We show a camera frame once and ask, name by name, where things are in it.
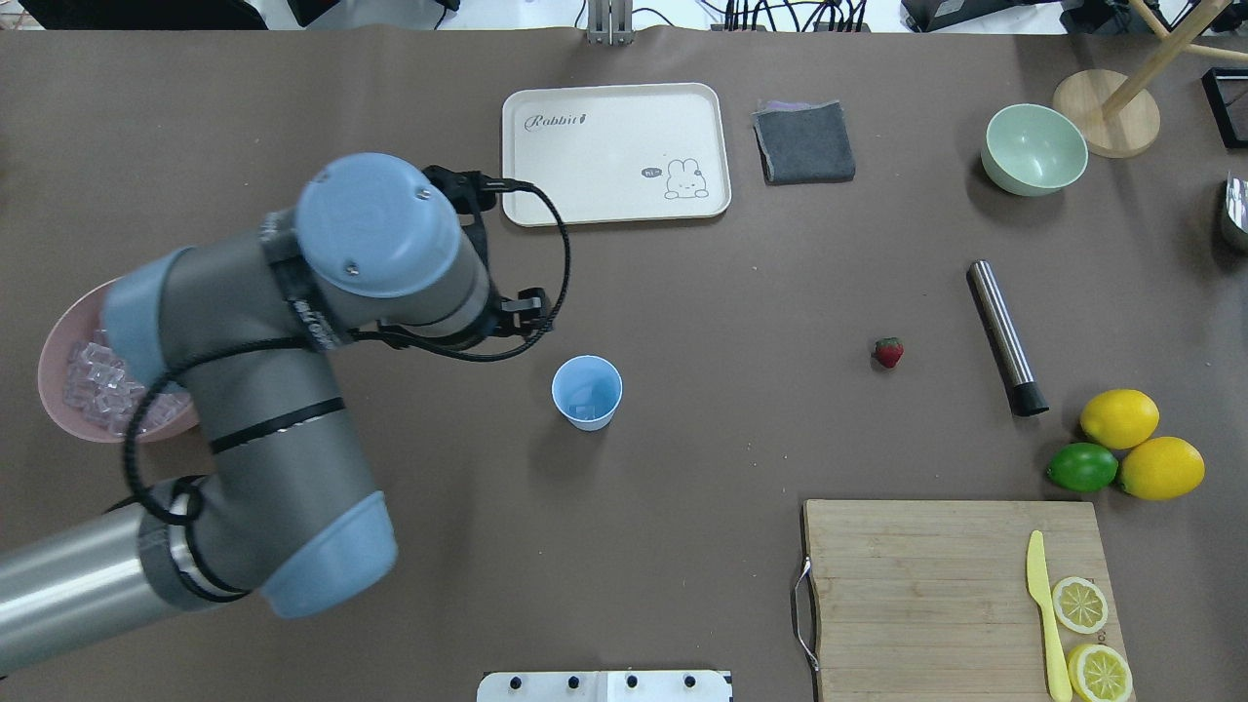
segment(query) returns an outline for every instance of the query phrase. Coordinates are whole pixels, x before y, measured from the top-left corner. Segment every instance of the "metal handle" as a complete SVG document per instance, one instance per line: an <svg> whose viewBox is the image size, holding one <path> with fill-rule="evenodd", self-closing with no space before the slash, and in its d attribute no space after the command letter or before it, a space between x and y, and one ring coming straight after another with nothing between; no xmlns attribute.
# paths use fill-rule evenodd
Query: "metal handle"
<svg viewBox="0 0 1248 702"><path fill-rule="evenodd" d="M1010 319L1010 310L1006 309L1006 300L1001 295L997 279L992 275L992 266L985 260L976 261L967 275L972 291L983 309L988 335L1007 376L1013 413L1031 417L1048 411L1048 402L1040 393L1036 377L1031 375L1027 355L1022 351L1022 342L1018 341L1018 332L1015 331L1013 321Z"/></svg>
<svg viewBox="0 0 1248 702"><path fill-rule="evenodd" d="M819 672L819 658L806 646L806 640L801 637L801 623L797 620L797 590L801 588L801 581L810 577L810 556L806 556L801 562L801 572L797 575L797 581L792 583L792 631L797 635L797 643L801 643L801 650L806 652L806 660L810 661L810 668Z"/></svg>

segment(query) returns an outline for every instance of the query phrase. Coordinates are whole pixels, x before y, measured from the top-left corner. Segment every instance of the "black cable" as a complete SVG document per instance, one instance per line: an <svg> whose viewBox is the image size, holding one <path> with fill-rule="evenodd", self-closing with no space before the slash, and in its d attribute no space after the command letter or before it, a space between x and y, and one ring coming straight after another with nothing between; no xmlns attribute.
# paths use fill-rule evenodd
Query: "black cable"
<svg viewBox="0 0 1248 702"><path fill-rule="evenodd" d="M721 9L719 9L719 7L714 6L714 5L711 5L711 4L710 4L710 2L708 2L706 0L698 0L698 1L699 1L700 4L703 4L703 5L705 5L706 7L709 7L709 9L711 9L711 10L715 10L716 12L719 12L720 17L723 17L724 15L726 15L726 14L728 14L728 10L721 10Z"/></svg>
<svg viewBox="0 0 1248 702"><path fill-rule="evenodd" d="M832 6L830 0L819 0L817 2L797 2L797 5L819 5L819 9L812 11L810 16L806 17L806 24L801 25L801 29L797 31L806 31L810 29L810 25L815 25L815 31L819 31L819 20L816 17L821 17L824 11Z"/></svg>
<svg viewBox="0 0 1248 702"><path fill-rule="evenodd" d="M559 227L559 236L563 239L563 281L559 284L559 296L555 297L554 305L550 306L550 312L545 316L545 320L542 322L542 326L538 327L535 332L533 332L533 336L530 336L528 340L524 341L524 344L517 346L515 349L512 349L510 351L503 351L500 353L488 353L488 355L452 351L449 349L442 349L441 346L434 346L433 344L429 344L428 341L424 341L423 339L416 335L397 334L397 332L379 331L379 330L352 332L353 339L358 341L396 342L407 346L414 346L417 349L428 351L437 356L456 358L457 361L473 361L483 363L492 361L503 361L507 358L513 358L515 356L519 356L529 347L532 347L534 344L537 344L538 340L542 339L543 335L545 335L545 332L550 331L550 327L554 325L554 319L559 315L559 310L563 309L564 299L568 297L568 280L570 279L570 271L572 271L572 240L568 239L568 227L567 225L563 224L563 217L559 216L559 210L555 209L554 202L552 202L550 199L547 196L547 194L542 192L542 189L539 189L538 186L533 185L532 182L512 181L502 179L499 179L499 182L505 184L507 190L514 190L519 192L532 192L533 195L540 197L542 202L544 202L547 209L550 210L550 215L554 216L555 226Z"/></svg>
<svg viewBox="0 0 1248 702"><path fill-rule="evenodd" d="M854 4L854 0L845 0L845 5L849 10L840 15L840 19L836 22L836 31L849 31L851 24L854 22L854 14L857 12L857 6Z"/></svg>
<svg viewBox="0 0 1248 702"><path fill-rule="evenodd" d="M665 16L663 16L663 12L655 10L654 7L638 7L636 10L633 10L634 15L638 14L638 12L654 12L655 15L659 15L660 20L668 22L668 26L676 26L676 25L671 24L671 20L669 20Z"/></svg>
<svg viewBox="0 0 1248 702"><path fill-rule="evenodd" d="M1108 0L1111 11L1113 11L1113 22L1118 26L1118 34L1128 34L1131 31L1131 5L1126 0Z"/></svg>
<svg viewBox="0 0 1248 702"><path fill-rule="evenodd" d="M794 31L800 31L800 30L797 29L797 26L799 26L799 25L800 25L801 22L799 22L799 21L797 21L797 10L794 10L794 9L792 9L792 5L791 5L791 4L789 2L789 0L784 0L784 6L789 9L789 15L791 15L791 16L792 16L792 30L794 30Z"/></svg>
<svg viewBox="0 0 1248 702"><path fill-rule="evenodd" d="M753 25L751 25L750 29L753 29L754 31L759 30L759 10L760 9L765 9L768 11L768 24L771 25L771 31L778 31L776 30L776 17L775 17L775 15L771 14L771 4L768 2L766 0L759 0L758 2L754 4L754 17L751 20Z"/></svg>
<svg viewBox="0 0 1248 702"><path fill-rule="evenodd" d="M177 380L178 376L190 371L191 368L210 363L212 361L220 361L221 358L228 358L230 356L238 356L241 353L252 353L255 351L275 351L280 349L306 349L308 342L305 339L266 339L262 341L248 341L240 344L237 346L231 346L221 351L212 351L210 353L201 353L197 356L191 356L180 363L175 363L168 367L160 377L156 378L149 388L144 398L139 401L139 407L135 408L135 416L130 417L130 423L126 425L126 436L121 442L121 472L126 478L126 487L130 488L131 497L136 502L147 510L147 513L156 517L157 520L173 526L186 526L190 525L200 516L200 511L203 508L203 495L200 488L195 485L186 486L187 503L185 515L175 515L165 508L163 505L156 501L151 496L150 488L144 485L142 476L139 475L137 465L137 440L139 440L139 426L142 423L144 417L147 416L147 411L151 408L152 402L156 397L165 390L168 383Z"/></svg>
<svg viewBox="0 0 1248 702"><path fill-rule="evenodd" d="M827 30L826 31L840 31L840 22L841 22L841 5L840 5L840 2L834 2L832 0L827 0L827 9L831 10L831 11L827 12ZM815 22L815 31L819 31L819 22L817 21Z"/></svg>

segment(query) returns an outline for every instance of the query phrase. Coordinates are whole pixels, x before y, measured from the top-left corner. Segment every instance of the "gray cloth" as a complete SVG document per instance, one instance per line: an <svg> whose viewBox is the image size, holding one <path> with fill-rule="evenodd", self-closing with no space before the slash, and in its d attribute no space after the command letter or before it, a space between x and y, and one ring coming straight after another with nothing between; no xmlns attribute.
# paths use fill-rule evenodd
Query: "gray cloth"
<svg viewBox="0 0 1248 702"><path fill-rule="evenodd" d="M768 182L854 180L854 150L839 100L822 105L770 102L754 112Z"/></svg>

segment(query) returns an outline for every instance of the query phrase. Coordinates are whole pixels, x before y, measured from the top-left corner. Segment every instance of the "strawberry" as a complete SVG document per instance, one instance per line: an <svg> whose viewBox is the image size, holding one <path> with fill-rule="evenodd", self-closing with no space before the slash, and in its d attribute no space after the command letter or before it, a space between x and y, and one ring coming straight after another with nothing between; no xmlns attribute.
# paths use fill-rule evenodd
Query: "strawberry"
<svg viewBox="0 0 1248 702"><path fill-rule="evenodd" d="M880 361L881 366L891 368L897 365L904 352L905 349L901 347L901 340L896 336L890 336L875 342L875 352L871 353L871 357Z"/></svg>

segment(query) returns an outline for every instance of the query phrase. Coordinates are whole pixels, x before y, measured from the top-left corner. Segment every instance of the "blue joint cap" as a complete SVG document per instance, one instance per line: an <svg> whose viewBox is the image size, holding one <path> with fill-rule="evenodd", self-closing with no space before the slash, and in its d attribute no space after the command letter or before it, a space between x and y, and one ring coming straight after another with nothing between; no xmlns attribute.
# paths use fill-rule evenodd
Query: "blue joint cap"
<svg viewBox="0 0 1248 702"><path fill-rule="evenodd" d="M191 249L178 249L119 279L104 300L100 317L109 331L109 344L125 358L130 375L146 387L151 387L167 367L160 342L160 302L165 279L173 262ZM180 385L171 382L165 392L181 390Z"/></svg>
<svg viewBox="0 0 1248 702"><path fill-rule="evenodd" d="M308 265L363 297L402 297L433 285L459 252L459 216L412 164L353 154L307 184L295 230Z"/></svg>
<svg viewBox="0 0 1248 702"><path fill-rule="evenodd" d="M316 615L381 580L397 556L394 527L377 491L296 551L260 592L278 617Z"/></svg>

